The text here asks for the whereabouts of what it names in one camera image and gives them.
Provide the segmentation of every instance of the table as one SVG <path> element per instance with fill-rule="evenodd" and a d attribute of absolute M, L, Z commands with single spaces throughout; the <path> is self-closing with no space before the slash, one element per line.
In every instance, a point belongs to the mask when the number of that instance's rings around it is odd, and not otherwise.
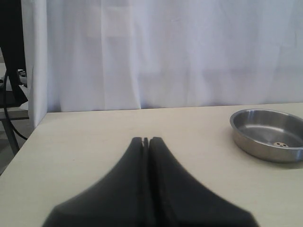
<path fill-rule="evenodd" d="M 19 107 L 8 108 L 9 118 L 11 121 L 28 119 L 28 111 L 20 109 Z M 16 155 L 19 151 L 19 145 L 13 129 L 11 128 L 9 121 L 6 119 L 4 109 L 0 109 L 0 121 L 3 124 L 4 131 L 9 140 L 9 145 Z"/>
<path fill-rule="evenodd" d="M 303 103 L 48 113 L 0 177 L 1 226 L 41 226 L 53 206 L 104 176 L 135 136 L 163 137 L 197 180 L 251 211 L 260 226 L 302 226 L 303 164 L 241 151 L 229 117 L 245 108 L 303 117 Z"/>

